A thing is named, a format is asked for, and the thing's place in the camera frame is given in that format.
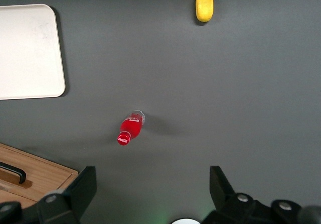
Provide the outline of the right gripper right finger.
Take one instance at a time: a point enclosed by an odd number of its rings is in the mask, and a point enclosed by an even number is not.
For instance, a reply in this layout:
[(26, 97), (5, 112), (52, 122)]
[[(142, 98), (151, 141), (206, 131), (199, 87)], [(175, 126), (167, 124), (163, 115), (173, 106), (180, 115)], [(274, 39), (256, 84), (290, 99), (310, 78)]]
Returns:
[(202, 223), (272, 223), (270, 208), (236, 193), (219, 166), (210, 167), (209, 190), (215, 210)]

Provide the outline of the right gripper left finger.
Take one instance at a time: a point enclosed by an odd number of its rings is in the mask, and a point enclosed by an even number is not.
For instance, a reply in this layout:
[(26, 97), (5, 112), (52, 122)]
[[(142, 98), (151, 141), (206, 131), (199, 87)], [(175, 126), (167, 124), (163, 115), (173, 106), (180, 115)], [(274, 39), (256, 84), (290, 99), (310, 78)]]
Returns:
[(66, 189), (50, 193), (38, 202), (39, 223), (80, 223), (96, 191), (96, 167), (87, 166)]

